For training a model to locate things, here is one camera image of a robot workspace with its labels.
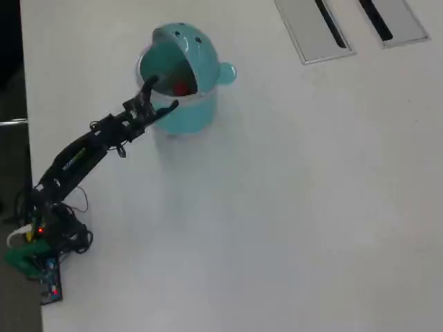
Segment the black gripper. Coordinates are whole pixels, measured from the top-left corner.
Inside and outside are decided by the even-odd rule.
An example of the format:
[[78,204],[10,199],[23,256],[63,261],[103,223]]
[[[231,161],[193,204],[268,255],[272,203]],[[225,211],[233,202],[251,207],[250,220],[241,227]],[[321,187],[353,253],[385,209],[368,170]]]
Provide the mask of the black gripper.
[[153,110],[150,99],[157,82],[157,76],[146,79],[139,95],[123,103],[123,124],[128,137],[139,137],[156,120],[164,118],[179,106],[179,101],[174,100],[168,107]]

